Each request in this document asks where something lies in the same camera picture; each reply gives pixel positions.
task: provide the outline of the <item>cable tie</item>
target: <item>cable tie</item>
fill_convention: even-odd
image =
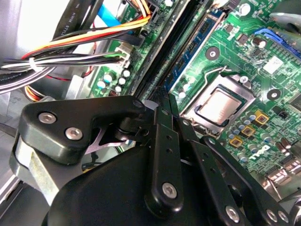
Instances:
[[[35,72],[41,72],[44,67],[38,67],[36,62],[34,61],[34,57],[29,58],[29,65]]]

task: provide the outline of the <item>white wire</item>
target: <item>white wire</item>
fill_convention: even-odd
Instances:
[[[95,57],[102,57],[110,54],[115,54],[116,52],[112,53],[101,53],[97,55],[90,55],[90,56],[78,56],[78,57],[68,57],[68,58],[56,58],[56,59],[49,59],[49,60],[41,60],[41,61],[35,61],[35,65],[42,65],[42,64],[50,64],[50,63],[56,63],[56,62],[64,62],[64,61],[81,61],[81,60],[88,60]],[[10,65],[4,65],[1,68],[7,69],[7,68],[13,68],[13,67],[23,67],[23,66],[29,66],[31,67],[31,63],[17,63],[17,64],[10,64]]]
[[[139,6],[139,8],[140,8],[140,10],[141,10],[142,16],[143,16],[143,17],[146,17],[146,12],[145,12],[145,9],[144,9],[144,7],[143,7],[142,2],[141,2],[140,0],[136,0],[136,2],[137,2],[138,6]]]

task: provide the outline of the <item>black metal arm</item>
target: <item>black metal arm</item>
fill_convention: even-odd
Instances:
[[[78,177],[81,158],[93,142],[95,129],[100,130],[99,147],[129,139],[141,146]],[[216,161],[226,169],[226,177]],[[293,225],[286,211],[217,140],[209,136],[198,139],[192,125],[179,117],[173,96],[164,97],[155,112],[131,96],[28,105],[21,116],[10,165],[52,205],[49,225],[73,225],[74,218],[69,215],[75,208],[80,208],[75,217],[78,225],[89,220],[84,210],[92,204],[80,207],[85,198],[62,205],[72,199],[70,190],[73,198],[76,191],[80,197],[87,195],[101,213],[110,206],[123,208],[131,203],[127,211],[131,217],[117,214],[116,219],[111,216],[111,223],[104,220],[106,217],[97,217],[91,219],[91,225],[116,225],[118,220],[124,225],[141,225],[143,220],[148,225]],[[130,166],[139,165],[129,174]],[[99,178],[131,180],[118,190],[124,196],[137,195],[137,202],[132,197],[114,203],[117,188],[96,183]],[[242,202],[233,195],[233,188],[239,191]],[[108,195],[99,200],[100,190]],[[136,224],[133,219],[141,221]]]

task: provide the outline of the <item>green circuit board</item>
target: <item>green circuit board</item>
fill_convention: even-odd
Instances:
[[[233,12],[220,24],[219,28],[211,35],[211,38],[205,43],[197,57],[192,61],[184,75],[178,80],[171,90],[176,96],[179,111],[181,112],[188,102],[196,95],[205,83],[204,74],[212,69],[227,65],[234,72],[242,76],[247,76],[252,85],[252,92],[256,100],[250,107],[237,118],[236,122],[246,115],[246,112],[256,112],[260,110],[268,117],[265,125],[251,123],[255,130],[250,137],[244,137],[238,134],[237,137],[242,141],[239,147],[230,144],[227,132],[228,129],[220,135],[220,141],[238,159],[239,153],[244,153],[248,157],[247,162],[241,162],[245,168],[251,172],[256,171],[265,174],[275,166],[281,167],[283,160],[290,158],[285,156],[275,147],[275,142],[285,137],[289,142],[294,143],[300,139],[301,112],[290,104],[294,97],[298,102],[301,97],[298,96],[301,90],[301,70],[300,61],[284,50],[281,46],[275,44],[272,40],[263,36],[257,36],[265,39],[267,44],[265,48],[257,48],[251,44],[255,37],[254,32],[260,28],[276,28],[278,26],[269,18],[273,8],[280,2],[279,0],[242,0],[240,5],[247,3],[251,6],[251,11],[246,16],[241,16],[238,12]],[[211,47],[217,47],[220,56],[216,60],[209,60],[206,57],[206,50]],[[276,69],[267,69],[265,65],[270,64]],[[208,76],[210,84],[217,77],[218,73]],[[187,81],[194,78],[195,82],[186,88],[186,97],[181,98],[180,92],[183,92],[183,86]],[[267,93],[271,89],[280,90],[280,96],[277,100],[269,100]],[[288,116],[282,119],[278,113],[273,111],[274,107],[279,107],[285,111]],[[272,141],[264,142],[263,134],[270,135]],[[249,145],[255,144],[259,149],[267,145],[269,149],[261,154],[254,156],[249,149]]]
[[[145,69],[151,64],[157,49],[159,49],[168,30],[173,25],[175,18],[174,15],[179,16],[182,12],[181,6],[185,6],[187,2],[189,1],[176,0],[172,7],[167,7],[163,0],[148,1],[149,4],[151,3],[149,7],[152,12],[152,18],[150,22],[142,28],[142,30],[147,33],[147,35],[142,37],[144,39],[142,45],[139,47],[135,46],[131,51],[130,62],[132,63],[129,66],[131,76],[126,78],[126,83],[120,86],[118,84],[118,79],[122,77],[122,71],[124,70],[123,67],[113,65],[110,65],[109,67],[100,67],[96,72],[90,96],[107,97],[131,94],[131,90],[136,88],[138,82],[142,79],[143,71],[145,71]],[[136,16],[136,10],[128,6],[120,22],[125,23],[132,21]],[[112,41],[108,51],[115,51],[120,44],[121,43],[119,41]],[[103,81],[103,77],[107,72],[114,74],[113,81],[110,83],[106,82],[105,89],[98,87],[97,83],[99,81]],[[122,88],[122,91],[119,93],[115,92],[115,87],[117,85]]]

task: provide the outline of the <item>connector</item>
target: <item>connector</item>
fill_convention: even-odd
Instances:
[[[131,52],[133,50],[133,46],[128,44],[128,43],[122,43],[120,46],[118,46],[115,49],[115,52],[121,52],[125,54],[124,56],[121,56],[124,60],[120,62],[121,66],[124,68],[128,68],[130,65],[130,57],[131,57]]]

